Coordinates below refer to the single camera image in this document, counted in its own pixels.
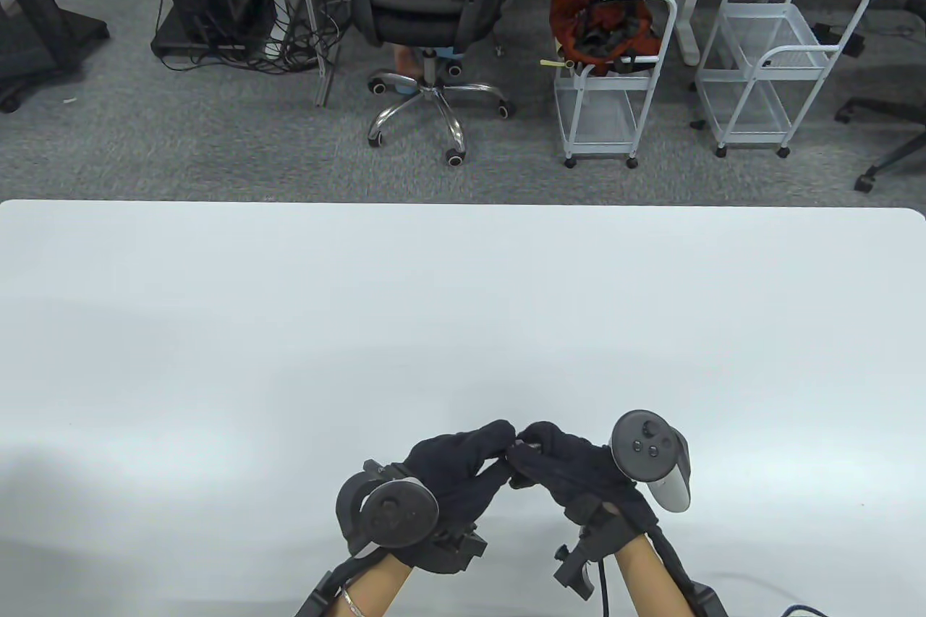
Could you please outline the person's right hand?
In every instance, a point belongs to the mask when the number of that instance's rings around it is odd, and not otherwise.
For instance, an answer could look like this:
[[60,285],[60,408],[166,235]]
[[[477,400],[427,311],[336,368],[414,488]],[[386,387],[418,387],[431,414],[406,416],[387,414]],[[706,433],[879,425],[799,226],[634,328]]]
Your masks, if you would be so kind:
[[534,422],[516,436],[506,459],[518,475],[542,485],[565,508],[581,497],[609,503],[636,530],[648,532],[658,518],[636,484],[616,466],[611,450],[552,422]]

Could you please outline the person's left hand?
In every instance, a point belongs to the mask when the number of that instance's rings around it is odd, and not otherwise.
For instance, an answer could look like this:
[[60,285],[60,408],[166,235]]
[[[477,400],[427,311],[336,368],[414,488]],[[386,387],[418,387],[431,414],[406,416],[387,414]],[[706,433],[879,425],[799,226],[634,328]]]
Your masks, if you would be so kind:
[[486,541],[475,524],[511,477],[504,455],[516,434],[512,423],[496,420],[411,448],[402,465],[433,494],[439,514],[430,537],[393,551],[398,561],[427,573],[455,574],[482,556]]

